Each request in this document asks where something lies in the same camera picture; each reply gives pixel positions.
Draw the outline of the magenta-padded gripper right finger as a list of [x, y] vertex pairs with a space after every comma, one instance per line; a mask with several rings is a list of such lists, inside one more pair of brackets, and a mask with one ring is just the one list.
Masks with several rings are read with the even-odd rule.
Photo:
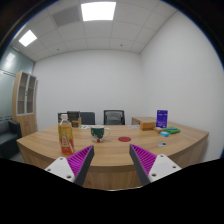
[[129, 154], [142, 186], [180, 170], [180, 167], [165, 154], [155, 155], [133, 144], [130, 145]]

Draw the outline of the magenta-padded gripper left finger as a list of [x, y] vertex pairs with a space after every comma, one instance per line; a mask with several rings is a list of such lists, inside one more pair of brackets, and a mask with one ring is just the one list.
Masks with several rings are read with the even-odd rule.
[[46, 168], [46, 171], [82, 186], [93, 157], [94, 146], [90, 145], [67, 158], [57, 158]]

